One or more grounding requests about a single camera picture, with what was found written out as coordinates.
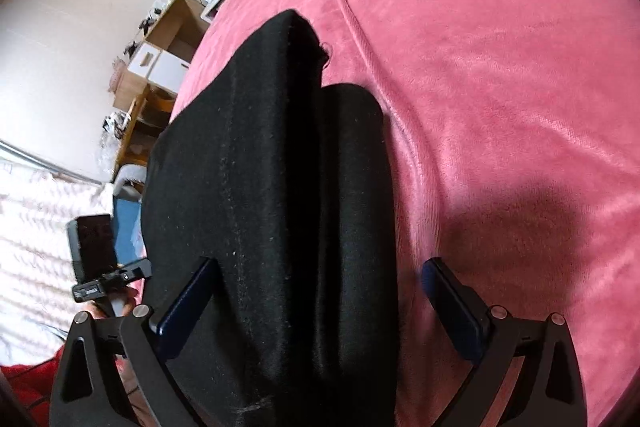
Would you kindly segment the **person's left hand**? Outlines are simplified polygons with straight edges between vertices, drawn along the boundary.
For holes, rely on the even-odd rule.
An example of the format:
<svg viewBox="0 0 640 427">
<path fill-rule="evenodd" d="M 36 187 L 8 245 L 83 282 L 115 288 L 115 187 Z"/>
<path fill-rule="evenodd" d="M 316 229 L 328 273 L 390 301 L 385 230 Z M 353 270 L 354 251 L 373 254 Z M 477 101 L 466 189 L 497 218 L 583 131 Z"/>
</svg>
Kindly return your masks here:
<svg viewBox="0 0 640 427">
<path fill-rule="evenodd" d="M 137 289 L 127 287 L 123 293 L 118 293 L 106 300 L 84 303 L 84 310 L 90 313 L 95 320 L 123 317 L 137 306 L 137 295 Z M 138 424 L 140 426 L 155 426 L 156 422 L 142 398 L 137 378 L 131 370 L 129 361 L 123 357 L 117 357 L 116 367 L 122 387 L 124 387 L 132 410 L 136 414 Z"/>
</svg>

